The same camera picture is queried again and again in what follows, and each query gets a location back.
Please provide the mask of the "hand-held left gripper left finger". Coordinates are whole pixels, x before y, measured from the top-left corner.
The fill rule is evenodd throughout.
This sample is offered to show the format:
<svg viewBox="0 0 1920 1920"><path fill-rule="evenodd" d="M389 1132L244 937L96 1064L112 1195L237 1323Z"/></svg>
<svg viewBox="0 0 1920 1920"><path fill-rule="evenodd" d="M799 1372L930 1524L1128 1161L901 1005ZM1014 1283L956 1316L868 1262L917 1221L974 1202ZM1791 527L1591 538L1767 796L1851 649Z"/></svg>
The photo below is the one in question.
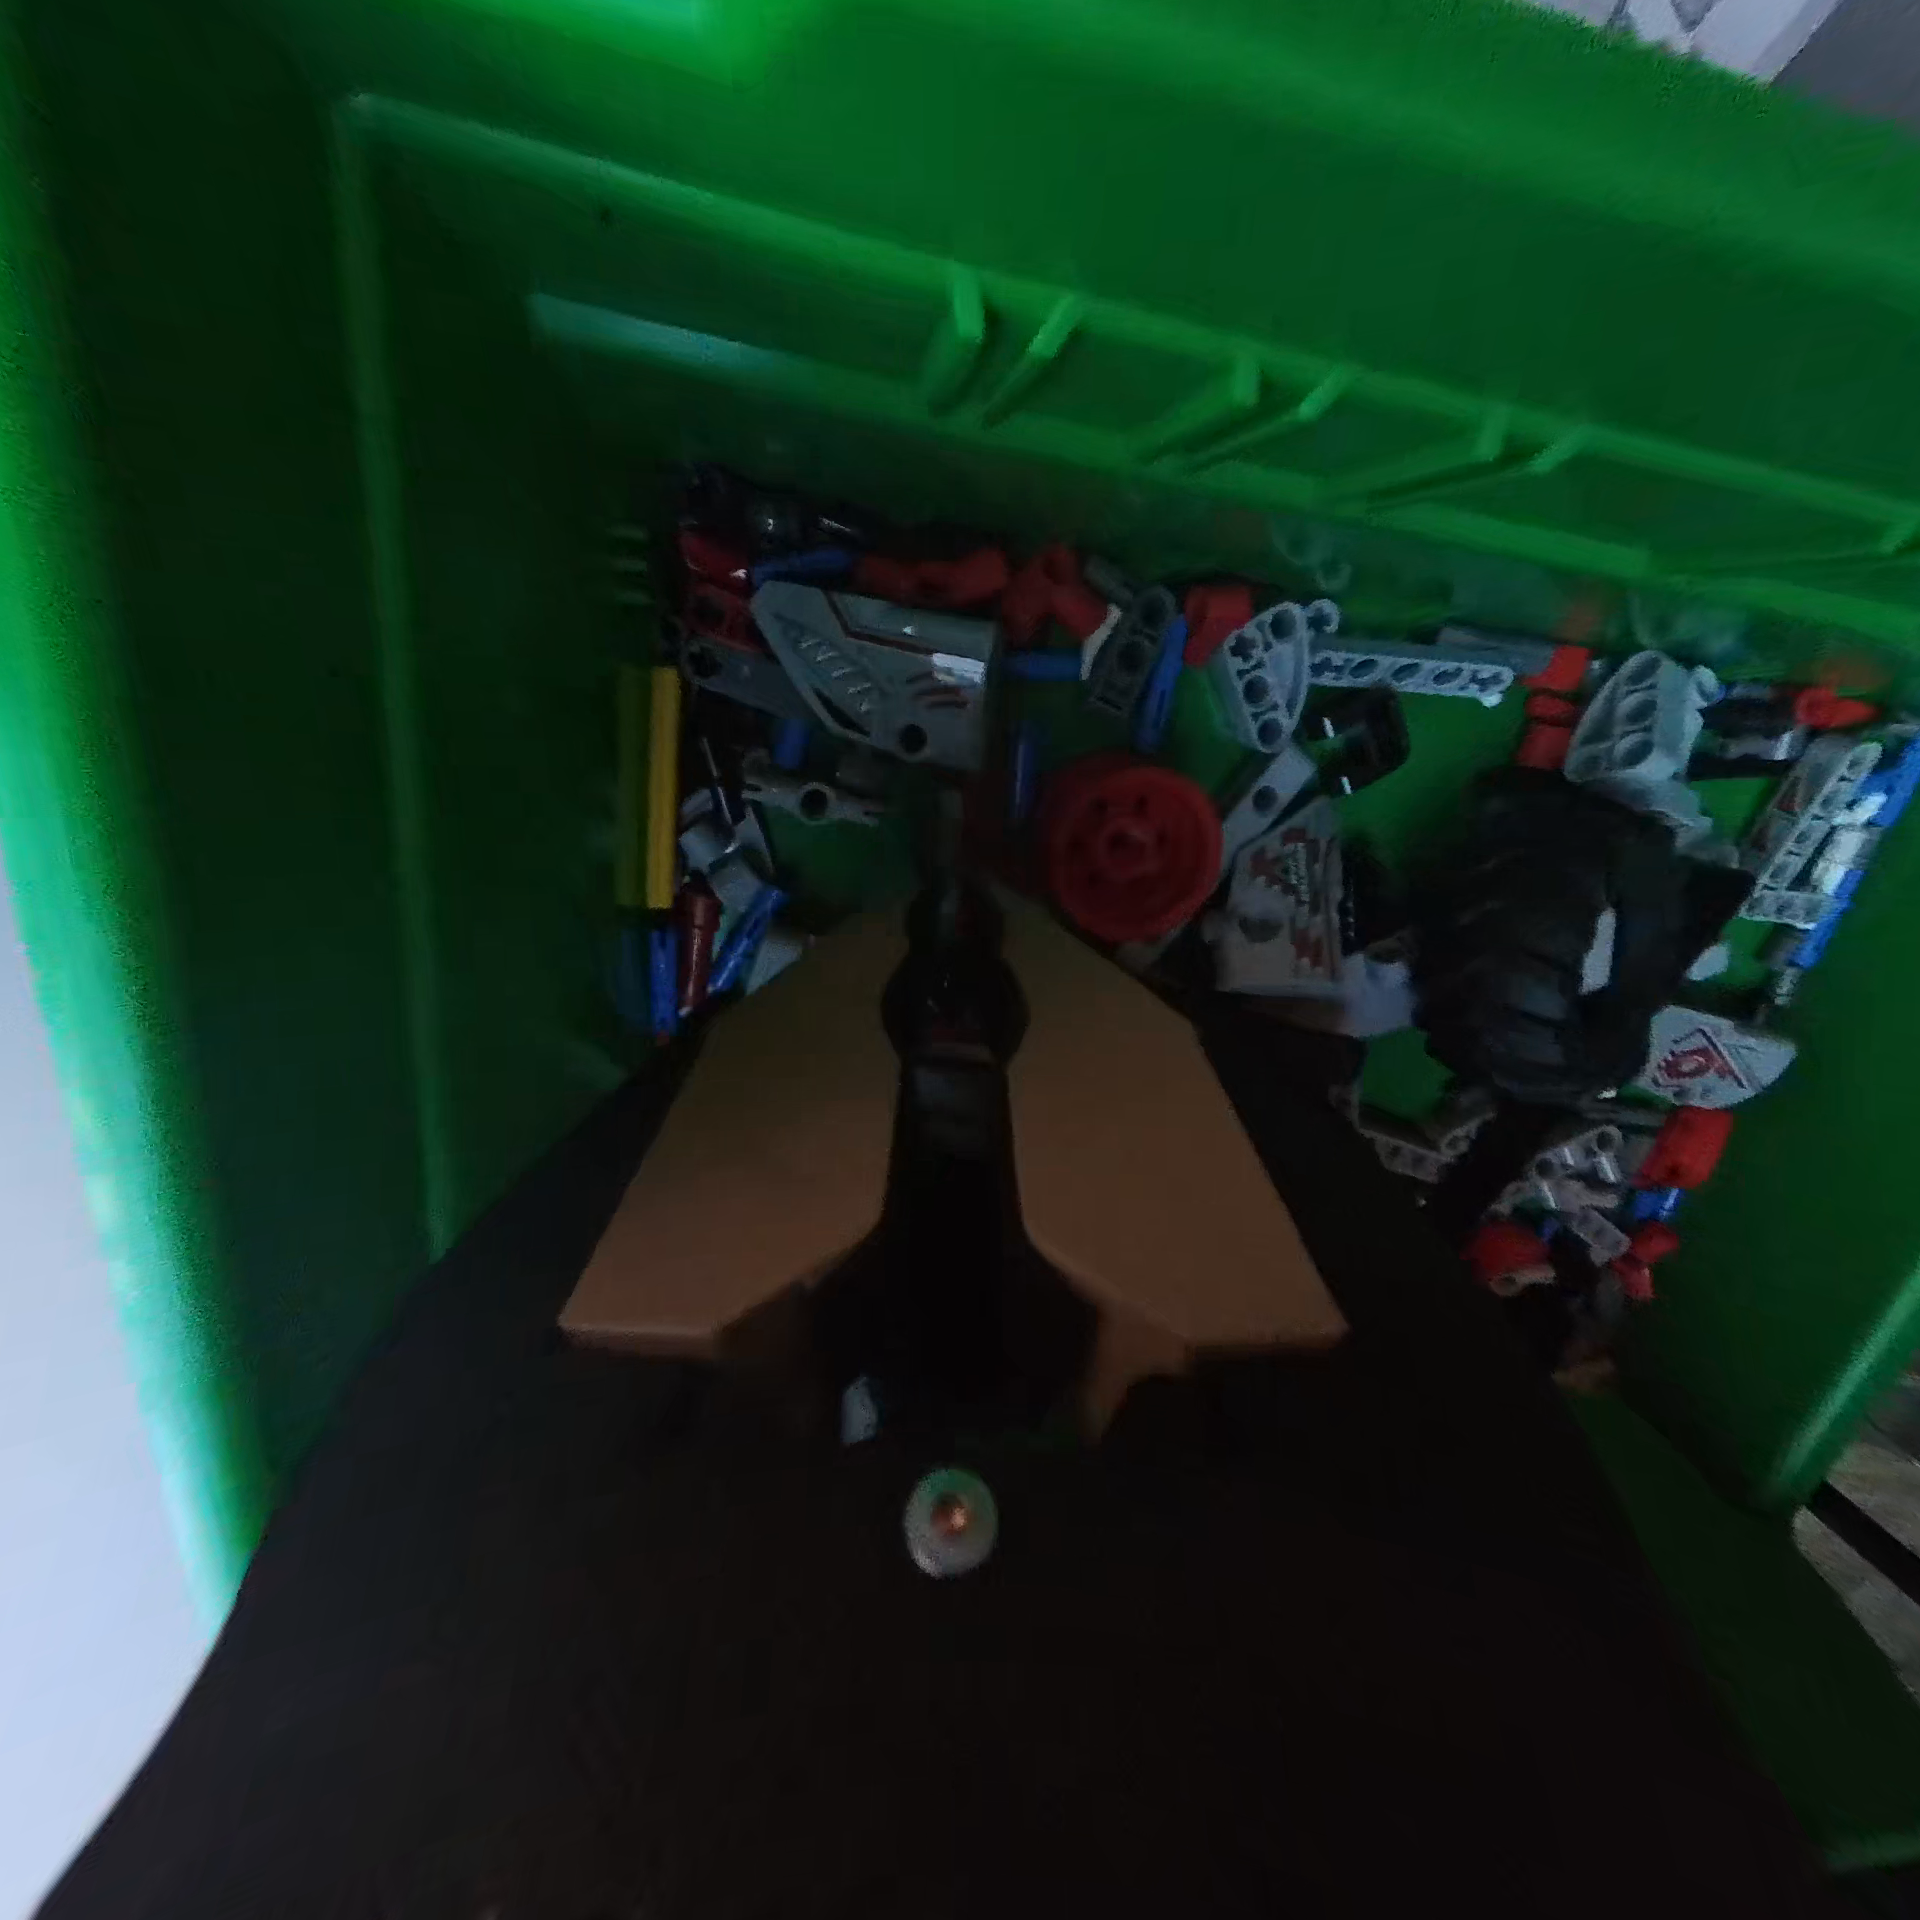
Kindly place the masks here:
<svg viewBox="0 0 1920 1920"><path fill-rule="evenodd" d="M908 907L856 915L705 1029L557 1331L658 1361L789 1361L810 1297L882 1224Z"/></svg>

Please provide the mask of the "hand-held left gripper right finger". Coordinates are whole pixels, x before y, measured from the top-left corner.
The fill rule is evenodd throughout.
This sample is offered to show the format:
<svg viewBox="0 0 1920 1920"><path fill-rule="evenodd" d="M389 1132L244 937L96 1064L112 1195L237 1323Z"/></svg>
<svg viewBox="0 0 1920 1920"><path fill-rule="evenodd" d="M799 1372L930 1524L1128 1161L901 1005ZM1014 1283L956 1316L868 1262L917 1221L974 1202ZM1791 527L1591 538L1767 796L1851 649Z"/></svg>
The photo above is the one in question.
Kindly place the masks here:
<svg viewBox="0 0 1920 1920"><path fill-rule="evenodd" d="M982 1049L960 1165L960 1364L995 1416L1093 1443L1143 1384L1318 1361L1349 1316L1195 1025L1029 902L960 890Z"/></svg>

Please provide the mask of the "pile of mixed lego pieces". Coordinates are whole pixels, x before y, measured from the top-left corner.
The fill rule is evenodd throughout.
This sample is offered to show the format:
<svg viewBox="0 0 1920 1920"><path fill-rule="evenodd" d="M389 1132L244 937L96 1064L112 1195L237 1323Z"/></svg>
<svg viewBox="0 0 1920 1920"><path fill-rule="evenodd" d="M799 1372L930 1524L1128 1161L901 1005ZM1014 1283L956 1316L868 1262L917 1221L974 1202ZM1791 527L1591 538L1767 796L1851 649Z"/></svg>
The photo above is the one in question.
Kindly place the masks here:
<svg viewBox="0 0 1920 1920"><path fill-rule="evenodd" d="M1515 1304L1561 1378L1611 1372L1619 1316L1652 1304L1686 1212L1737 1116L1795 1058L1791 988L1833 948L1883 837L1915 807L1915 701L1846 681L1724 679L1669 649L1596 657L1483 625L1362 635L1337 586L1283 598L1243 573L1134 580L1068 541L1008 551L897 527L806 494L693 462L668 538L621 526L621 606L658 615L681 679L679 890L621 915L614 1005L655 1044L768 987L806 932L799 870L768 819L886 829L903 775L1005 781L963 837L1034 884L1039 800L1063 764L1134 755L1220 808L1211 898L1156 944L1105 948L1159 988L1217 988L1285 1023L1377 1044L1418 1030L1409 925L1483 775L1551 769L1669 819L1674 845L1753 875L1652 1017L1633 1079L1529 1107L1444 1072L1418 1111L1328 1103L1418 1202L1469 1202L1475 1283ZM768 580L993 616L1001 657L975 775L914 767L825 730L749 609Z"/></svg>

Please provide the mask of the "green plastic bin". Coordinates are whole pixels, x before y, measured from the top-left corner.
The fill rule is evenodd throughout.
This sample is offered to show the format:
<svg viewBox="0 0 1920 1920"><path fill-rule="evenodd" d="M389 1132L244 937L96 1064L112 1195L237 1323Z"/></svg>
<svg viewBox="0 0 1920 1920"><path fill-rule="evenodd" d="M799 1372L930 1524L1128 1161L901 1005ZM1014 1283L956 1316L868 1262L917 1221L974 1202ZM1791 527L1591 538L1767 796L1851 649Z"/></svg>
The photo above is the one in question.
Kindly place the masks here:
<svg viewBox="0 0 1920 1920"><path fill-rule="evenodd" d="M787 968L908 907L882 1224L789 1361L577 1349L744 999L614 1005L693 462L1915 701L1915 142L1526 4L2 4L2 858L225 1613L40 1912L1915 1917L1791 1536L1915 1359L1915 808L1606 1374L1328 1103L1421 1034L1118 964L1349 1338L1093 1443L960 1364L1005 781L774 812Z"/></svg>

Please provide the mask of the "red lego wheel hub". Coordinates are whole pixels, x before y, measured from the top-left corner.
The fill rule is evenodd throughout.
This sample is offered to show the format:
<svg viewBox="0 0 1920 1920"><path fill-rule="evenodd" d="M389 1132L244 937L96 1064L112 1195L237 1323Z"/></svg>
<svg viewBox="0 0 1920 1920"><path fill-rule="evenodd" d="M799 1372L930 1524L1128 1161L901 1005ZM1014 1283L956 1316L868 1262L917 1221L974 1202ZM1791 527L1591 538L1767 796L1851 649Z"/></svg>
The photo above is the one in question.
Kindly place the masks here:
<svg viewBox="0 0 1920 1920"><path fill-rule="evenodd" d="M1040 888L1093 944L1156 944L1180 932L1211 898L1220 863L1217 804L1172 767L1090 755L1040 787Z"/></svg>

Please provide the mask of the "yellow lego beam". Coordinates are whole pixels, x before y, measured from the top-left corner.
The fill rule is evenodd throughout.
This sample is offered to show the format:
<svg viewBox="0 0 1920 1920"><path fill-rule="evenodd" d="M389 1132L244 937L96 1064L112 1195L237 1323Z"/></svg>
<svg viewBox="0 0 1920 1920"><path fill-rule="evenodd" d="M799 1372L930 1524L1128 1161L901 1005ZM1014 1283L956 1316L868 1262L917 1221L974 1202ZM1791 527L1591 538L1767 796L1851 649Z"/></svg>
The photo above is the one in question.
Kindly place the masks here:
<svg viewBox="0 0 1920 1920"><path fill-rule="evenodd" d="M679 890L681 679L672 666L617 670L614 902L663 915Z"/></svg>

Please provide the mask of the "black lego tire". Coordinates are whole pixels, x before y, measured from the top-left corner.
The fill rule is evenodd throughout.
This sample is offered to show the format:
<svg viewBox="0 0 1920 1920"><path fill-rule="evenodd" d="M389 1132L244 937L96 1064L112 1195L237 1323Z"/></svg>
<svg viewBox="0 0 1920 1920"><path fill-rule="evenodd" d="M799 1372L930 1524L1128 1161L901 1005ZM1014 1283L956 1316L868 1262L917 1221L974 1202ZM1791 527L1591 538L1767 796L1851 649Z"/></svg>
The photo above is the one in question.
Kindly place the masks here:
<svg viewBox="0 0 1920 1920"><path fill-rule="evenodd" d="M1551 769L1483 775L1409 925L1426 1055L1505 1100L1569 1107L1640 1073L1652 1017L1753 875Z"/></svg>

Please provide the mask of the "grey printed lego panel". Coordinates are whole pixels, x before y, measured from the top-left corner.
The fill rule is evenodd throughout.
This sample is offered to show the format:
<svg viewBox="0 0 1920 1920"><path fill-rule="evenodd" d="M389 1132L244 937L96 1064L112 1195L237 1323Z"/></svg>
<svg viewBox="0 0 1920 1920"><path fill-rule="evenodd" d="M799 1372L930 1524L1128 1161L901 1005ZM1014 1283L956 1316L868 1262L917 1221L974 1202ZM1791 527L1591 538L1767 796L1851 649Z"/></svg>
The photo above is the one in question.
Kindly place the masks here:
<svg viewBox="0 0 1920 1920"><path fill-rule="evenodd" d="M1001 657L993 616L914 609L799 580L768 580L749 609L813 717L914 767L975 775Z"/></svg>

